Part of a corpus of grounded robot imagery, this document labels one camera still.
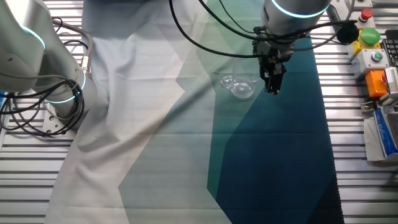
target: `orange device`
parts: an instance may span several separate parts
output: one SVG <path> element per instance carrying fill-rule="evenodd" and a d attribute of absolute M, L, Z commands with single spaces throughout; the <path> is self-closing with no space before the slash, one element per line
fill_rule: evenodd
<path fill-rule="evenodd" d="M 386 83 L 382 80 L 383 75 L 384 69 L 371 70 L 366 74 L 366 84 L 371 98 L 379 98 L 387 93 Z"/>

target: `geometric patterned cloth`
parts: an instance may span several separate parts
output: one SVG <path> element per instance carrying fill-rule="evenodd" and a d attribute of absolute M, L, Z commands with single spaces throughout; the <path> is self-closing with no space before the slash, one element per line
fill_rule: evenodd
<path fill-rule="evenodd" d="M 261 25 L 262 1 L 224 4 L 243 27 Z M 234 26 L 218 0 L 207 5 Z M 234 58 L 185 40 L 167 1 L 84 7 L 98 100 L 58 175 L 46 223 L 343 223 L 312 51 L 285 64 L 280 95 L 257 82 L 241 101 L 220 85 Z M 197 1 L 174 0 L 174 8 L 202 45 L 252 54 L 250 40 Z"/>

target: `blue label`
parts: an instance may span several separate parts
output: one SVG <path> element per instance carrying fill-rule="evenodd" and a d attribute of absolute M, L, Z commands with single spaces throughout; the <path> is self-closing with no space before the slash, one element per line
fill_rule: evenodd
<path fill-rule="evenodd" d="M 386 122 L 383 119 L 383 115 L 381 113 L 381 109 L 377 109 L 374 113 L 374 120 L 376 123 L 377 127 L 377 133 L 379 135 L 379 140 L 382 144 L 382 149 L 384 156 L 390 156 L 393 153 L 398 153 L 398 149 L 395 147 L 394 143 L 392 142 L 392 139 L 390 137 L 390 134 L 388 132 Z"/>

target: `cable connector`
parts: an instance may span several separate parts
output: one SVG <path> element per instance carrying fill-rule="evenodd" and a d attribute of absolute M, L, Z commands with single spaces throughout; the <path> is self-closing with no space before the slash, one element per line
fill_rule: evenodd
<path fill-rule="evenodd" d="M 90 57 L 89 56 L 83 56 L 83 59 L 81 60 L 81 68 L 83 69 L 84 73 L 86 75 L 88 75 L 88 77 L 90 79 L 92 79 L 90 68 L 88 67 L 88 62 L 89 61 L 90 61 Z"/>

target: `dark blue fabric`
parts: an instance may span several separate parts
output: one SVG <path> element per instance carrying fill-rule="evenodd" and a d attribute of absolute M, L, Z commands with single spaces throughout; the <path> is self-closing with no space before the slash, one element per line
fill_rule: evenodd
<path fill-rule="evenodd" d="M 229 139 L 216 201 L 233 224 L 343 223 L 313 52 L 286 67 L 280 95 L 261 93 Z"/>

